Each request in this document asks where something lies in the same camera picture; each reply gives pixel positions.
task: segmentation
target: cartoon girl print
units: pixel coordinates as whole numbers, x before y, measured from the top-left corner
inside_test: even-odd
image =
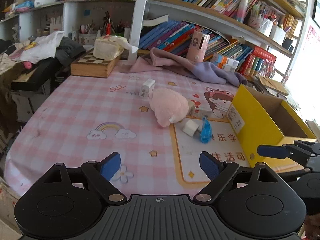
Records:
[[[204,97],[207,99],[212,112],[218,118],[223,118],[222,112],[227,112],[234,95],[229,91],[220,91],[219,89],[206,88],[204,92]]]

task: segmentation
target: towel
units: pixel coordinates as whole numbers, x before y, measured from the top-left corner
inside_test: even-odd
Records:
[[[240,84],[247,85],[246,78],[240,73],[227,72],[212,62],[193,62],[157,48],[152,48],[150,54],[139,57],[126,72],[135,73],[163,69],[207,83],[226,84],[229,82],[236,87],[239,87]]]

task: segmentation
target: gray ribbed plate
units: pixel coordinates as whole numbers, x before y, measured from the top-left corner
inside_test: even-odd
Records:
[[[24,236],[21,240],[31,240]],[[102,219],[69,240],[245,240],[227,228],[211,207],[191,203],[186,195],[133,195],[107,208]],[[299,240],[296,234],[283,240]]]

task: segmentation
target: white label sticker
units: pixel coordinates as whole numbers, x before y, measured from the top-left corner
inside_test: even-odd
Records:
[[[238,134],[244,126],[244,121],[233,104],[231,104],[227,112],[227,118],[229,119],[235,132]]]

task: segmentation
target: yellow box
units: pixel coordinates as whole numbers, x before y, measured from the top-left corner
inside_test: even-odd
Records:
[[[248,157],[251,167],[265,162],[271,168],[292,166],[294,161],[261,157],[257,147],[292,144],[294,140],[315,142],[316,137],[288,103],[280,98],[241,85],[228,110],[227,118]]]

